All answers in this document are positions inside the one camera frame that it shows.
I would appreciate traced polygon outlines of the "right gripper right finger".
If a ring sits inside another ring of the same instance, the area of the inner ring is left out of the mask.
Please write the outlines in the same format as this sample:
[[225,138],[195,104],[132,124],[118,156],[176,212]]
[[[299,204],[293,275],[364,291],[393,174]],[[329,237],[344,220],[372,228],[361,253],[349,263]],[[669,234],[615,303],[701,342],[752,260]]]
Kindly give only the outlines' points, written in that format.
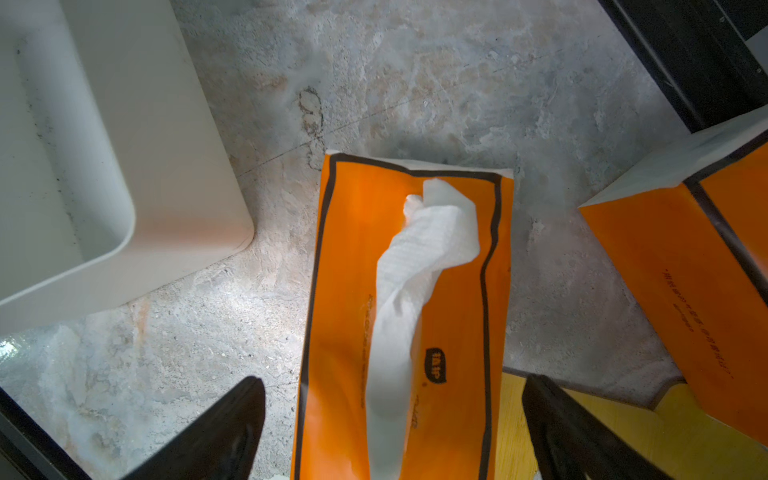
[[527,377],[522,405],[544,479],[667,479],[553,380]]

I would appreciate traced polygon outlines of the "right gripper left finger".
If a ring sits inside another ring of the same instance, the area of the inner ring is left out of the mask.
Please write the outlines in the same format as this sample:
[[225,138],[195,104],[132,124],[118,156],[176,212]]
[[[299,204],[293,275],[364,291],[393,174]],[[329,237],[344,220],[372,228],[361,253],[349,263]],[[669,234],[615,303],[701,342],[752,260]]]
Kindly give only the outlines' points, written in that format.
[[128,479],[247,479],[265,421],[265,387],[241,380]]

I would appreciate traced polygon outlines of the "yellow bamboo lid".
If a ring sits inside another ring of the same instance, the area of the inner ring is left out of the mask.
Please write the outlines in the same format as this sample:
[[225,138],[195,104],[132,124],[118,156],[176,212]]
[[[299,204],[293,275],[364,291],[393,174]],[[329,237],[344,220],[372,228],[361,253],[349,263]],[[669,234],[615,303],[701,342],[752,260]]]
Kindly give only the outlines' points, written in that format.
[[[505,372],[495,462],[497,479],[539,479],[522,405],[525,378]],[[767,448],[708,416],[685,383],[653,409],[568,392],[622,440],[675,479],[765,479]]]

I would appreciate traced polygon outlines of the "white tissue box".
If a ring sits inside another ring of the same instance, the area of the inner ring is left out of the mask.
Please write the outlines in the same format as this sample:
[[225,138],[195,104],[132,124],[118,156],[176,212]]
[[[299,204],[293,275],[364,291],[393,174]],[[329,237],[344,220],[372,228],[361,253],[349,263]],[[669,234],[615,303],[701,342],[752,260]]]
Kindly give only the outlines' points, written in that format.
[[171,5],[1,5],[1,331],[118,307],[254,223]]

